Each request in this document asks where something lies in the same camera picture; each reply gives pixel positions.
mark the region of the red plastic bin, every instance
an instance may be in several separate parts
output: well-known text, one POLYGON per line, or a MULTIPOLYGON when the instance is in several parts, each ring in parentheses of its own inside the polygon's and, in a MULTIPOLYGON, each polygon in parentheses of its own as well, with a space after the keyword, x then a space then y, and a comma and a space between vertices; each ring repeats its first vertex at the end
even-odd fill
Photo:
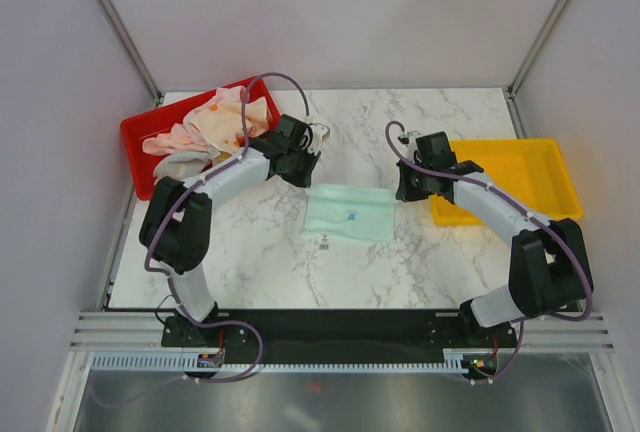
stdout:
MULTIPOLYGON (((248 79, 226 85, 225 87, 231 88, 238 85, 244 85, 246 87, 252 79, 253 77, 249 77, 248 79)), ((182 122, 184 116, 191 110, 204 104, 214 95, 216 95, 216 91, 212 90, 122 121, 120 131, 122 132, 124 145, 127 149, 127 156, 129 157, 133 185, 135 186, 136 195, 139 199, 151 199, 155 187, 153 170, 164 158, 144 153, 142 151, 142 142, 144 142, 144 139, 155 137, 161 132, 169 132, 171 127, 173 127, 174 124, 182 122)), ((251 87, 249 101, 253 102, 260 97, 267 99, 267 119, 269 128, 273 130, 280 120, 280 112, 263 80, 259 80, 251 87)))

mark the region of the light green cloth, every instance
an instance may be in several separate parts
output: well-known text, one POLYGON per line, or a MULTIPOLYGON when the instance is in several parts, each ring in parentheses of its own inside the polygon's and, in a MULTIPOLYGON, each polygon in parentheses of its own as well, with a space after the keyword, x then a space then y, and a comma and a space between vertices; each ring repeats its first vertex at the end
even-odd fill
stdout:
POLYGON ((305 235, 326 234, 370 244, 394 241, 396 201, 390 190, 319 184, 308 194, 305 235))

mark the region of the yellow plastic bin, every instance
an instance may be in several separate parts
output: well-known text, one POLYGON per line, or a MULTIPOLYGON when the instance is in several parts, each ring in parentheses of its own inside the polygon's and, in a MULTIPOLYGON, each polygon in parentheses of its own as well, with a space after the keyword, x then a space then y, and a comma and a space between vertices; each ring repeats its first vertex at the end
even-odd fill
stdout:
MULTIPOLYGON (((551 139, 452 140, 458 161, 473 160, 493 182, 534 210, 552 219, 582 218, 582 207, 560 148, 551 139)), ((479 219, 431 197, 436 225, 480 225, 479 219)))

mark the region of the white wall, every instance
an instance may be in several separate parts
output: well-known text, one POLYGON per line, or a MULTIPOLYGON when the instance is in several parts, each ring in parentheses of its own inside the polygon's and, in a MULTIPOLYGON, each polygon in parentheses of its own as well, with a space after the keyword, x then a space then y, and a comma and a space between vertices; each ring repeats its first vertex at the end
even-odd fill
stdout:
POLYGON ((569 163, 596 304, 640 408, 640 1, 574 0, 519 104, 529 130, 557 139, 569 163))
POLYGON ((308 88, 496 86, 554 0, 113 0, 159 87, 266 70, 308 88))
POLYGON ((40 431, 150 98, 93 0, 0 0, 0 430, 40 431))

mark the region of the marble table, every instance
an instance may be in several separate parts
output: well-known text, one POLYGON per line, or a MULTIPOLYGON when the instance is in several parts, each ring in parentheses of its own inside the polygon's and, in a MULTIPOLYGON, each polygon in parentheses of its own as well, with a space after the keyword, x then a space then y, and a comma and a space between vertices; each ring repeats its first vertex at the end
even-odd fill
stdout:
MULTIPOLYGON (((167 94, 165 104, 193 94, 167 94)), ((331 127, 313 175, 316 184, 398 184, 396 159, 384 139, 391 119, 408 130, 444 130, 451 139, 514 138, 500 89, 323 90, 309 92, 312 118, 331 127)), ((283 113, 302 117, 294 91, 273 93, 283 113)), ((509 251, 485 227, 441 228, 429 203, 396 206, 393 244, 365 245, 302 235, 307 196, 279 178, 225 203, 212 220, 204 266, 222 308, 437 308, 500 285, 509 251)), ((109 306, 155 308, 166 280, 145 272, 138 232, 147 202, 137 201, 109 306)), ((171 307, 171 299, 165 302, 171 307)))

